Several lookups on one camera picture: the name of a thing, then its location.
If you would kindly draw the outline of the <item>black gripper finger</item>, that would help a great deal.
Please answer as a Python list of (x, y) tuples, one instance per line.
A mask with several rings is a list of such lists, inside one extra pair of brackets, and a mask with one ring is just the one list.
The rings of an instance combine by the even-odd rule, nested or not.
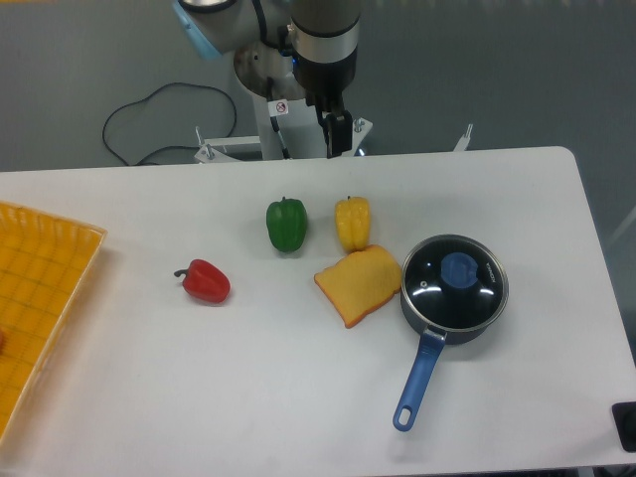
[(322, 114), (320, 125), (324, 133), (328, 158), (338, 157), (352, 150), (353, 117), (348, 110)]

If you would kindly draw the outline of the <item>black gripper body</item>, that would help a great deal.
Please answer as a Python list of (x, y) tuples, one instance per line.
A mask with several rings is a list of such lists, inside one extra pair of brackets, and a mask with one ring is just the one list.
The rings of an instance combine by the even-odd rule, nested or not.
[(305, 91), (305, 102), (319, 110), (344, 110), (343, 91), (356, 73), (358, 49), (335, 63), (316, 63), (300, 54), (292, 58), (293, 74)]

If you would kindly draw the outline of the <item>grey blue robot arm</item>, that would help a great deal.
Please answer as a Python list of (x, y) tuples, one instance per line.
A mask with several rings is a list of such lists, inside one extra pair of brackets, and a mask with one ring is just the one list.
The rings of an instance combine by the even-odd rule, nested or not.
[(361, 142), (344, 92), (356, 74), (359, 1), (176, 1), (199, 55), (233, 57), (265, 159), (351, 156)]

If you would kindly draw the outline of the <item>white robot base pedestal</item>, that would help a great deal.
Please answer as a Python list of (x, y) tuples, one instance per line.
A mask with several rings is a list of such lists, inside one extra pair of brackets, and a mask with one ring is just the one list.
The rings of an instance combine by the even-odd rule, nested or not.
[(262, 158), (310, 159), (326, 156), (316, 111), (292, 72), (292, 59), (261, 42), (234, 53), (234, 70), (253, 104)]

